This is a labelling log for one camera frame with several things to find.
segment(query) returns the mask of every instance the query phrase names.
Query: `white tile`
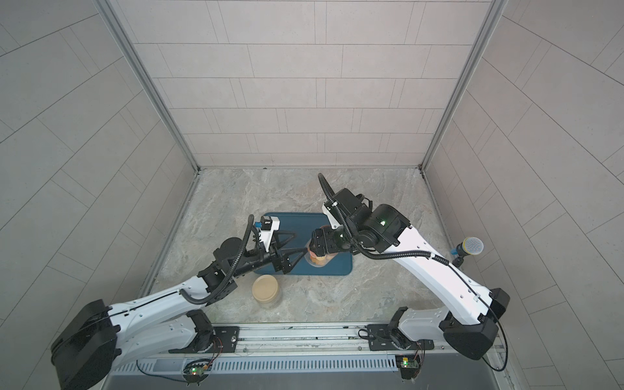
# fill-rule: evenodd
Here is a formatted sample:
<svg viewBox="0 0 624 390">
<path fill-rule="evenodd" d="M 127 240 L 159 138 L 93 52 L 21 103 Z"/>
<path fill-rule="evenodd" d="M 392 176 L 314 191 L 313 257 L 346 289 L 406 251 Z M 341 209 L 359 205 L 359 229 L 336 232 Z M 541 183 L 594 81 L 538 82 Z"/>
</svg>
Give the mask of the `white tile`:
<svg viewBox="0 0 624 390">
<path fill-rule="evenodd" d="M 479 2 L 427 3 L 416 44 L 472 45 L 488 8 Z"/>
<path fill-rule="evenodd" d="M 189 134 L 197 153 L 250 153 L 245 134 Z"/>
<path fill-rule="evenodd" d="M 398 153 L 425 153 L 431 143 L 431 137 L 431 134 L 392 133 L 386 151 Z"/>
<path fill-rule="evenodd" d="M 479 160 L 521 225 L 555 200 L 500 130 L 495 130 L 483 146 Z"/>
<path fill-rule="evenodd" d="M 314 43 L 327 43 L 327 2 L 314 2 Z"/>
<path fill-rule="evenodd" d="M 132 242 L 134 242 L 138 246 L 142 246 L 145 242 L 145 237 L 141 233 L 137 232 L 135 228 L 128 225 L 128 223 L 124 223 L 120 232 L 126 237 L 130 238 Z"/>
<path fill-rule="evenodd" d="M 148 134 L 160 120 L 152 102 L 145 91 L 135 96 L 126 106 L 132 117 L 137 121 L 143 133 Z"/>
<path fill-rule="evenodd" d="M 200 157 L 200 165 L 208 166 L 207 164 L 201 164 L 202 156 L 207 155 L 197 155 Z M 211 165 L 215 167 L 270 167 L 273 166 L 273 160 L 271 159 L 271 154 L 269 153 L 258 153 L 258 154 L 211 154 L 209 155 L 211 158 Z"/>
<path fill-rule="evenodd" d="M 80 148 L 63 171 L 97 197 L 139 142 L 117 114 Z"/>
<path fill-rule="evenodd" d="M 154 227 L 160 232 L 163 232 L 163 234 L 167 234 L 171 229 L 171 225 L 177 217 L 180 204 L 186 197 L 189 185 L 195 178 L 195 172 L 193 172 L 189 164 L 186 164 L 182 168 L 183 170 L 175 181 L 165 203 L 162 205 L 160 213 L 158 213 L 158 217 L 156 217 L 156 221 L 154 221 Z"/>
<path fill-rule="evenodd" d="M 174 144 L 171 134 L 160 122 L 145 136 L 125 164 L 147 185 Z"/>
<path fill-rule="evenodd" d="M 490 175 L 461 133 L 457 134 L 448 156 L 464 183 L 470 200 L 475 202 L 492 182 Z"/>
<path fill-rule="evenodd" d="M 135 44 L 134 49 L 152 77 L 173 77 L 157 44 Z"/>
<path fill-rule="evenodd" d="M 522 90 L 599 161 L 624 145 L 624 85 L 563 50 L 551 47 Z"/>
<path fill-rule="evenodd" d="M 514 81 L 514 85 L 516 87 L 520 89 L 524 88 L 524 85 L 527 83 L 527 81 L 529 81 L 529 78 L 531 77 L 533 72 L 535 72 L 537 66 L 540 64 L 540 62 L 550 49 L 550 46 L 552 46 L 550 42 L 543 39 L 540 41 L 539 45 L 537 45 L 537 48 L 531 55 L 531 58 L 529 59 L 527 64 L 524 65 L 522 72 L 520 72 L 520 75 Z"/>
<path fill-rule="evenodd" d="M 416 43 L 418 37 L 418 31 L 421 28 L 422 14 L 425 10 L 427 3 L 415 2 L 413 3 L 412 16 L 409 18 L 409 26 L 407 27 L 407 33 L 405 34 L 405 44 L 412 45 Z"/>
<path fill-rule="evenodd" d="M 483 134 L 481 134 L 481 136 L 479 137 L 477 143 L 472 148 L 476 154 L 481 153 L 483 146 L 485 146 L 485 143 L 490 139 L 496 129 L 499 128 L 496 126 L 494 121 L 491 120 L 490 123 L 487 124 L 487 127 L 483 131 Z"/>
<path fill-rule="evenodd" d="M 325 108 L 325 79 L 316 79 L 316 107 Z"/>
<path fill-rule="evenodd" d="M 59 252 L 95 269 L 140 195 L 121 173 L 115 175 Z"/>
<path fill-rule="evenodd" d="M 531 386 L 559 386 L 563 385 L 555 366 L 524 369 L 524 376 Z"/>
<path fill-rule="evenodd" d="M 459 77 L 471 48 L 470 45 L 431 46 L 422 76 L 426 79 Z"/>
<path fill-rule="evenodd" d="M 328 2 L 327 43 L 403 44 L 409 2 Z"/>
<path fill-rule="evenodd" d="M 388 107 L 393 87 L 393 79 L 327 79 L 326 106 L 344 108 Z"/>
<path fill-rule="evenodd" d="M 0 226 L 4 226 L 71 155 L 71 150 L 37 119 L 1 143 Z"/>
<path fill-rule="evenodd" d="M 138 43 L 217 43 L 203 1 L 119 0 Z"/>
<path fill-rule="evenodd" d="M 124 107 L 119 111 L 119 114 L 122 116 L 122 118 L 124 118 L 125 123 L 130 126 L 130 128 L 134 132 L 134 135 L 136 135 L 138 139 L 142 140 L 143 138 L 145 138 L 146 133 L 143 131 L 143 129 L 141 129 L 141 126 L 139 126 L 130 111 L 128 111 L 128 108 Z"/>
<path fill-rule="evenodd" d="M 271 153 L 275 167 L 319 167 L 336 165 L 335 153 Z"/>
<path fill-rule="evenodd" d="M 213 133 L 203 109 L 170 109 L 182 134 Z"/>
<path fill-rule="evenodd" d="M 455 87 L 455 79 L 408 79 L 399 102 L 402 109 L 443 109 Z"/>
<path fill-rule="evenodd" d="M 314 43 L 311 1 L 222 1 L 230 43 Z"/>
<path fill-rule="evenodd" d="M 531 319 L 567 389 L 618 389 L 570 305 L 562 303 L 538 311 Z M 585 361 L 583 369 L 575 364 L 579 356 Z"/>
<path fill-rule="evenodd" d="M 338 153 L 337 165 L 394 165 L 396 153 Z"/>
<path fill-rule="evenodd" d="M 622 55 L 622 52 L 624 52 L 624 29 L 620 28 L 618 33 L 615 34 L 598 57 L 592 62 L 592 66 L 600 72 L 606 72 Z"/>
<path fill-rule="evenodd" d="M 19 47 L 19 43 L 2 26 L 0 26 L 0 47 L 4 52 L 13 51 Z"/>
<path fill-rule="evenodd" d="M 600 355 L 607 360 L 621 358 L 624 340 L 611 324 L 621 322 L 624 313 L 603 303 L 624 294 L 622 281 L 569 215 L 534 235 L 531 242 Z"/>
<path fill-rule="evenodd" d="M 85 283 L 89 281 L 89 278 L 93 274 L 93 270 L 89 267 L 86 267 L 67 256 L 61 255 L 60 253 L 56 253 L 47 266 Z"/>
<path fill-rule="evenodd" d="M 172 187 L 173 183 L 167 178 L 165 172 L 162 169 L 157 170 L 128 216 L 128 225 L 135 228 L 141 235 L 147 236 Z"/>
<path fill-rule="evenodd" d="M 623 13 L 619 0 L 532 1 L 519 23 L 591 64 L 622 27 Z"/>
<path fill-rule="evenodd" d="M 115 39 L 99 15 L 76 23 L 71 29 L 100 70 L 122 57 Z"/>
<path fill-rule="evenodd" d="M 33 370 L 23 390 L 61 390 L 56 368 L 52 365 L 52 354 L 46 349 Z"/>
<path fill-rule="evenodd" d="M 434 154 L 433 158 L 431 159 L 431 162 L 433 165 L 436 166 L 436 172 L 438 177 L 440 178 L 442 187 L 446 189 L 446 187 L 451 184 L 451 180 L 453 180 L 453 177 L 457 175 L 457 173 L 455 172 L 455 168 L 451 163 L 451 160 L 449 160 L 448 154 L 446 154 L 444 149 L 438 148 L 436 150 L 436 154 Z"/>
<path fill-rule="evenodd" d="M 69 192 L 70 195 L 78 199 L 86 207 L 91 207 L 95 201 L 95 196 L 93 196 L 89 191 L 87 191 L 83 186 L 77 183 L 61 169 L 59 169 L 59 171 L 52 176 L 52 181 L 58 184 L 65 191 Z"/>
<path fill-rule="evenodd" d="M 316 107 L 314 79 L 241 79 L 240 84 L 247 107 Z"/>
<path fill-rule="evenodd" d="M 121 173 L 132 185 L 139 190 L 139 192 L 143 192 L 145 190 L 145 184 L 139 179 L 136 173 L 128 167 L 128 165 L 123 164 L 121 168 L 119 168 L 119 173 Z"/>
<path fill-rule="evenodd" d="M 502 288 L 509 294 L 509 305 L 502 321 L 520 366 L 522 368 L 551 366 L 552 361 L 548 352 L 524 309 L 503 263 L 498 261 L 482 271 L 481 275 L 489 288 Z"/>
<path fill-rule="evenodd" d="M 364 109 L 361 133 L 416 133 L 425 110 L 422 109 Z"/>
<path fill-rule="evenodd" d="M 325 152 L 375 153 L 381 134 L 326 134 Z"/>
<path fill-rule="evenodd" d="M 397 153 L 394 164 L 417 166 L 422 163 L 424 157 L 425 153 Z"/>
<path fill-rule="evenodd" d="M 584 232 L 624 211 L 622 183 L 536 105 L 509 140 Z"/>
<path fill-rule="evenodd" d="M 89 1 L 12 0 L 0 5 L 0 24 L 20 45 L 25 45 L 95 14 Z"/>
<path fill-rule="evenodd" d="M 54 103 L 39 119 L 77 152 L 132 96 L 117 69 L 109 66 Z"/>
<path fill-rule="evenodd" d="M 121 77 L 124 78 L 125 83 L 128 85 L 128 88 L 130 88 L 130 91 L 132 92 L 133 95 L 136 95 L 139 92 L 141 92 L 141 90 L 143 90 L 143 86 L 141 85 L 141 83 L 139 82 L 139 79 L 137 78 L 137 76 L 134 74 L 134 72 L 130 68 L 130 64 L 128 64 L 128 61 L 126 61 L 125 57 L 120 58 L 119 60 L 115 61 L 114 64 L 117 70 L 119 71 L 119 73 L 121 74 Z"/>
<path fill-rule="evenodd" d="M 499 253 L 496 252 L 496 249 L 492 249 L 485 256 L 483 256 L 479 261 L 477 261 L 477 267 L 481 272 L 485 271 L 490 265 L 493 265 L 497 261 L 500 260 Z"/>
<path fill-rule="evenodd" d="M 345 45 L 342 77 L 420 77 L 429 48 L 427 45 Z"/>
<path fill-rule="evenodd" d="M 453 121 L 464 134 L 468 144 L 474 147 L 489 125 L 490 117 L 466 91 L 453 114 Z"/>
<path fill-rule="evenodd" d="M 565 302 L 565 298 L 557 286 L 549 287 L 522 300 L 529 314 L 563 302 Z"/>
<path fill-rule="evenodd" d="M 342 45 L 248 47 L 255 77 L 340 77 Z"/>
<path fill-rule="evenodd" d="M 617 61 L 606 71 L 606 74 L 620 83 L 624 83 L 624 56 L 618 57 Z"/>
<path fill-rule="evenodd" d="M 442 186 L 440 178 L 437 176 L 436 168 L 433 165 L 430 165 L 427 170 L 427 181 L 431 186 L 431 191 L 433 192 L 434 201 L 440 211 L 440 216 L 442 220 L 445 220 L 448 215 L 453 212 L 453 207 L 446 196 L 444 187 Z"/>
<path fill-rule="evenodd" d="M 63 30 L 60 30 L 59 33 L 63 36 L 69 47 L 72 48 L 74 54 L 80 59 L 82 65 L 87 68 L 92 76 L 100 71 L 100 68 L 97 67 L 93 58 L 91 58 L 82 43 L 80 43 L 80 40 L 74 34 L 71 27 L 65 27 Z"/>
<path fill-rule="evenodd" d="M 158 46 L 173 77 L 253 77 L 246 45 Z"/>
<path fill-rule="evenodd" d="M 531 238 L 563 214 L 565 214 L 565 209 L 561 206 L 561 203 L 556 200 L 548 205 L 548 207 L 544 208 L 538 215 L 534 216 L 530 221 L 522 225 L 522 228 L 527 236 Z"/>
<path fill-rule="evenodd" d="M 353 109 L 286 109 L 289 133 L 349 133 Z"/>
<path fill-rule="evenodd" d="M 0 378 L 6 389 L 21 389 L 84 283 L 45 268 L 0 327 Z"/>
<path fill-rule="evenodd" d="M 173 108 L 236 107 L 229 79 L 159 79 Z"/>
<path fill-rule="evenodd" d="M 180 175 L 180 172 L 182 171 L 182 168 L 184 168 L 184 165 L 187 163 L 187 157 L 182 150 L 180 150 L 180 147 L 176 145 L 171 149 L 171 152 L 169 152 L 167 157 L 165 157 L 164 163 L 173 173 L 173 183 L 175 183 Z"/>
<path fill-rule="evenodd" d="M 0 230 L 0 318 L 9 315 L 86 211 L 48 182 Z"/>
<path fill-rule="evenodd" d="M 229 43 L 228 32 L 225 30 L 223 18 L 221 17 L 221 8 L 218 1 L 207 1 L 206 6 L 210 13 L 210 20 L 212 26 L 215 28 L 215 34 L 217 35 L 217 41 L 219 43 Z"/>
<path fill-rule="evenodd" d="M 112 298 L 115 296 L 140 249 L 140 246 L 125 235 L 118 234 L 67 314 L 61 328 L 67 326 L 76 314 L 90 302 L 103 300 L 105 305 L 111 305 L 113 303 Z"/>
<path fill-rule="evenodd" d="M 505 135 L 531 105 L 528 97 L 484 60 L 479 62 L 468 91 Z"/>
<path fill-rule="evenodd" d="M 316 134 L 256 134 L 256 143 L 262 153 L 315 152 Z"/>
<path fill-rule="evenodd" d="M 113 297 L 113 302 L 127 302 L 137 298 L 139 289 L 143 285 L 145 277 L 156 257 L 158 257 L 164 242 L 165 236 L 158 229 L 152 228 L 145 240 L 145 244 L 141 247 L 139 254 L 134 259 L 130 270 Z"/>
<path fill-rule="evenodd" d="M 0 58 L 0 120 L 19 129 L 89 77 L 60 34 L 5 54 Z"/>
<path fill-rule="evenodd" d="M 447 192 L 449 194 L 449 202 L 453 207 L 459 226 L 462 227 L 462 232 L 464 232 L 466 237 L 477 237 L 483 241 L 484 251 L 492 249 L 494 245 L 492 244 L 481 219 L 479 219 L 479 214 L 477 214 L 477 210 L 475 210 L 472 205 L 464 185 L 459 182 L 452 192 Z M 480 260 L 482 257 L 483 256 L 480 255 L 473 256 L 475 260 Z"/>
<path fill-rule="evenodd" d="M 479 216 L 500 259 L 508 269 L 520 298 L 526 298 L 555 284 L 500 193 L 496 193 L 479 210 Z"/>
<path fill-rule="evenodd" d="M 506 78 L 515 82 L 542 39 L 502 17 L 483 57 Z"/>
<path fill-rule="evenodd" d="M 624 278 L 624 213 L 587 233 L 587 238 L 605 258 L 614 272 Z"/>
<path fill-rule="evenodd" d="M 618 383 L 624 383 L 624 359 L 605 362 Z"/>
<path fill-rule="evenodd" d="M 221 133 L 279 133 L 275 109 L 213 109 Z"/>
</svg>

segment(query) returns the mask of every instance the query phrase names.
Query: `gray stone surface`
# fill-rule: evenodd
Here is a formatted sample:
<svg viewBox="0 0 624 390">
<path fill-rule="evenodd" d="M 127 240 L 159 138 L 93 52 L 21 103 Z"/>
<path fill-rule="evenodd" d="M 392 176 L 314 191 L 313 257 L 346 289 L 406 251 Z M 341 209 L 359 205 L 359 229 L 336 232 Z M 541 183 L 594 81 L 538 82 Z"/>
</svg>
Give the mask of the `gray stone surface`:
<svg viewBox="0 0 624 390">
<path fill-rule="evenodd" d="M 434 248 L 449 258 L 449 245 L 426 184 L 417 169 L 211 169 L 200 182 L 152 291 L 171 287 L 213 261 L 228 237 L 243 235 L 247 216 L 267 212 L 320 212 L 322 171 L 334 191 L 347 187 L 375 205 L 387 203 L 407 216 Z M 251 296 L 258 275 L 204 310 L 214 323 L 389 320 L 400 306 L 442 306 L 415 276 L 392 260 L 353 260 L 347 276 L 276 275 L 281 303 L 260 307 Z"/>
</svg>

